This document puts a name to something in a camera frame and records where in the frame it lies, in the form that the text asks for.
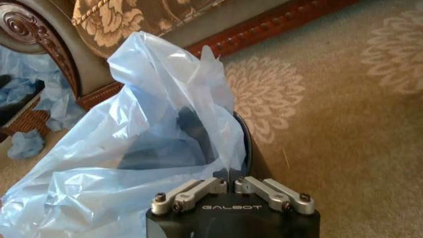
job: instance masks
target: crumpled blue plastic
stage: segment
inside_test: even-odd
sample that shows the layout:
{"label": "crumpled blue plastic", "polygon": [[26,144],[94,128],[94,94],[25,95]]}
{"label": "crumpled blue plastic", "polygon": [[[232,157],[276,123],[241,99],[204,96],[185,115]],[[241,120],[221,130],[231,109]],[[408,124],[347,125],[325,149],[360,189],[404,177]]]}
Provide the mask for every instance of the crumpled blue plastic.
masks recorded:
{"label": "crumpled blue plastic", "polygon": [[157,192],[241,168],[243,130],[211,49],[199,60],[139,32],[108,63],[125,85],[8,190],[5,238],[144,237],[144,212]]}
{"label": "crumpled blue plastic", "polygon": [[0,90],[0,106],[14,103],[26,94],[32,94],[34,89],[29,90],[28,81],[33,84],[36,80],[41,80],[45,88],[33,110],[48,111],[50,117],[46,126],[52,131],[70,128],[85,111],[74,102],[69,84],[49,55],[28,55],[0,46],[0,60],[0,75],[8,74],[13,77],[10,85],[14,82],[21,84],[18,87],[12,87],[13,91]]}
{"label": "crumpled blue plastic", "polygon": [[13,78],[10,82],[0,88],[0,107],[18,103],[20,100],[33,94],[34,85],[29,79]]}
{"label": "crumpled blue plastic", "polygon": [[25,132],[16,132],[12,137],[12,147],[6,151],[10,159],[18,160],[32,157],[40,153],[44,148],[44,140],[36,129]]}

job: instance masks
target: blue plastic bag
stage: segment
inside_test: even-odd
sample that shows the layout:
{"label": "blue plastic bag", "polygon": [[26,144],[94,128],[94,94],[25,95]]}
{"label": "blue plastic bag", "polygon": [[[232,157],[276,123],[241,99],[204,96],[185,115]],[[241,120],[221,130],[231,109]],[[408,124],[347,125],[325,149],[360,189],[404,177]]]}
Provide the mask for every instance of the blue plastic bag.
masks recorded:
{"label": "blue plastic bag", "polygon": [[18,102],[34,92],[32,84],[44,81],[40,102],[34,110],[48,111],[46,126],[52,131],[70,128],[85,114],[74,102],[69,84],[49,55],[28,55],[0,46],[0,75],[13,80],[0,89],[0,106]]}
{"label": "blue plastic bag", "polygon": [[10,159],[18,160],[34,156],[44,148],[44,140],[36,129],[25,132],[16,132],[12,137],[12,147],[6,151]]}
{"label": "blue plastic bag", "polygon": [[5,238],[139,238],[153,195],[239,170],[243,130],[209,48],[201,60],[133,33],[108,59],[125,86],[96,105],[2,198]]}

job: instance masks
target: floral upholstery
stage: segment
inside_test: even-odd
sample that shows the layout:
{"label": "floral upholstery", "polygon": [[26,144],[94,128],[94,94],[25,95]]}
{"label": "floral upholstery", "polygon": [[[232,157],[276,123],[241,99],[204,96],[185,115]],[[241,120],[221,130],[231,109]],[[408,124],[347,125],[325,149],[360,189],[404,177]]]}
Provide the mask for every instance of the floral upholstery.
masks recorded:
{"label": "floral upholstery", "polygon": [[108,57],[133,31],[163,35],[225,0],[76,0],[73,18],[90,16],[76,26],[96,54]]}

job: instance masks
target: wicker basket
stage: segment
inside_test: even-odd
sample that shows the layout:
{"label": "wicker basket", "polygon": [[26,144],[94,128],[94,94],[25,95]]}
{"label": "wicker basket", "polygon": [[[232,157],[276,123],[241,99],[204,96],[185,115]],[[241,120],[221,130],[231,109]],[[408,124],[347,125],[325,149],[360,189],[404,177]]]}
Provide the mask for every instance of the wicker basket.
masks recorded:
{"label": "wicker basket", "polygon": [[45,136],[49,132],[49,128],[45,126],[45,122],[49,115],[45,111],[33,111],[32,109],[40,101],[40,93],[26,103],[24,108],[8,121],[8,123],[0,128],[0,132],[5,135],[13,135],[17,131],[29,132],[37,129],[41,136]]}
{"label": "wicker basket", "polygon": [[119,93],[120,89],[123,88],[123,83],[113,82],[112,84],[107,85],[97,91],[89,93],[86,96],[77,99],[76,103],[80,105],[81,108],[88,112],[89,109],[101,103],[105,99],[112,97],[115,94]]}

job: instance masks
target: beige carpet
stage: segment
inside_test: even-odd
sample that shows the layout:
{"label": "beige carpet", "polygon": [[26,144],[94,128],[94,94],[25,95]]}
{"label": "beige carpet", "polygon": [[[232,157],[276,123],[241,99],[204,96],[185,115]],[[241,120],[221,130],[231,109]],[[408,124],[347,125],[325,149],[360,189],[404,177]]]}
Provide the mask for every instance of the beige carpet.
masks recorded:
{"label": "beige carpet", "polygon": [[[421,237],[423,2],[363,0],[223,61],[253,173],[313,196],[321,237]],[[1,193],[36,160],[1,156]]]}

